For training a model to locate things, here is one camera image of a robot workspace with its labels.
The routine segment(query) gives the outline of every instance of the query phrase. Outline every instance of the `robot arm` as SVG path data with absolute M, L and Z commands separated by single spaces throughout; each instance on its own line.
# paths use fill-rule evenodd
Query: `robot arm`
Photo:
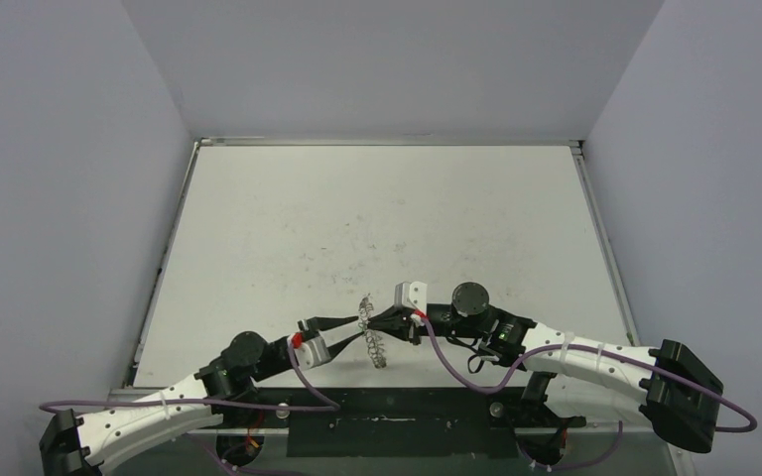
M 720 403 L 656 372 L 625 363 L 630 359 L 657 367 L 722 395 L 719 379 L 684 344 L 665 340 L 660 348 L 632 347 L 575 336 L 490 305 L 488 292 L 477 283 L 458 286 L 451 305 L 427 304 L 426 293 L 424 283 L 399 285 L 395 305 L 371 319 L 369 328 L 419 344 L 428 334 L 425 319 L 437 336 L 476 339 L 476 348 L 471 346 L 475 357 L 502 367 L 512 366 L 527 351 L 552 347 L 531 355 L 518 368 L 533 373 L 531 382 L 539 387 L 542 404 L 558 417 L 652 426 L 679 448 L 699 453 L 711 450 Z M 566 378 L 574 381 L 565 385 Z M 475 390 L 494 393 L 499 389 Z
M 266 342 L 255 332 L 238 334 L 230 345 L 198 372 L 175 384 L 139 399 L 130 408 L 104 410 L 76 416 L 73 410 L 56 412 L 40 441 L 46 476 L 109 474 L 127 459 L 191 430 L 215 426 L 224 417 L 244 417 L 234 408 L 215 405 L 235 402 L 257 405 L 260 382 L 292 368 L 288 352 L 293 350 L 301 368 L 330 362 L 360 333 L 327 346 L 320 335 L 357 320 L 315 317 L 299 323 L 300 332 Z M 136 407 L 139 403 L 162 405 Z M 322 411 L 334 408 L 319 407 Z

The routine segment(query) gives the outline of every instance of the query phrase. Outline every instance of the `coiled spring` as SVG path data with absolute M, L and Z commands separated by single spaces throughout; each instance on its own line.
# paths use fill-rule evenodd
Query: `coiled spring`
M 384 344 L 381 342 L 381 334 L 369 328 L 369 318 L 375 307 L 369 300 L 369 295 L 363 297 L 357 310 L 358 324 L 363 331 L 363 339 L 366 341 L 366 352 L 376 369 L 387 367 L 387 358 L 384 357 Z

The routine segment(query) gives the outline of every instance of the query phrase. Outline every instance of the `bolt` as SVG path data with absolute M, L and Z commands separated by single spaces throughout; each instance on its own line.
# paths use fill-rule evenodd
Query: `bolt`
M 282 402 L 279 404 L 279 407 L 286 407 L 288 404 Z M 276 418 L 278 419 L 285 419 L 291 414 L 290 410 L 276 410 Z
M 489 414 L 496 418 L 504 416 L 504 405 L 500 402 L 494 402 L 489 406 Z

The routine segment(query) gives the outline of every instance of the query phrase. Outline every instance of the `black cable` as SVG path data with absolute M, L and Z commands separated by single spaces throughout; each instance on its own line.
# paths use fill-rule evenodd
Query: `black cable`
M 466 367 L 468 368 L 468 373 L 469 374 L 476 374 L 476 373 L 480 372 L 481 369 L 483 369 L 483 364 L 485 363 L 485 361 L 481 360 L 480 363 L 477 364 L 477 368 L 474 369 L 474 370 L 471 370 L 471 361 L 476 359 L 476 358 L 478 358 L 478 357 L 480 357 L 480 356 L 477 355 L 477 354 L 474 354 L 474 355 L 472 355 L 471 357 L 468 358 L 468 362 L 466 363 Z

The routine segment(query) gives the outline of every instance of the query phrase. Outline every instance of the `gray wall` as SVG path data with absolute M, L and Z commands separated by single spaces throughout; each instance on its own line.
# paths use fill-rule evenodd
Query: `gray wall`
M 642 339 L 692 346 L 761 421 L 698 468 L 762 474 L 762 1 L 665 2 L 585 150 Z
M 123 0 L 197 135 L 584 138 L 662 0 Z
M 190 151 L 120 2 L 0 1 L 0 475 L 120 383 Z

